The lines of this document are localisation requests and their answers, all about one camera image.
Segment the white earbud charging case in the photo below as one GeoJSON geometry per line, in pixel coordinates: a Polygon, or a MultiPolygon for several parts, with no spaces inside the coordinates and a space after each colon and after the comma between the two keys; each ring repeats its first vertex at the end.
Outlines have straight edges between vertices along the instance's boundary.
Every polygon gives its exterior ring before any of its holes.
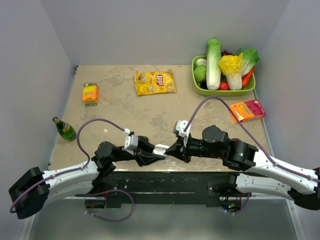
{"type": "Polygon", "coordinates": [[[167,155],[166,155],[166,150],[167,150],[168,148],[169,148],[168,145],[156,144],[156,145],[154,146],[154,149],[153,149],[152,153],[155,154],[155,155],[167,157],[167,155]]]}

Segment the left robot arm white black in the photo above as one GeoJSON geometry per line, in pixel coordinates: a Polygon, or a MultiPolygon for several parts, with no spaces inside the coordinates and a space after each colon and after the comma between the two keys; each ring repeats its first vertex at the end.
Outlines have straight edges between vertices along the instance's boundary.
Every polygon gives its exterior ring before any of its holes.
{"type": "Polygon", "coordinates": [[[135,160],[140,167],[164,160],[169,147],[153,145],[145,136],[131,135],[123,146],[102,142],[87,161],[58,170],[29,169],[8,190],[12,200],[10,213],[26,219],[46,204],[76,195],[99,196],[104,184],[99,181],[115,170],[115,162],[135,160]]]}

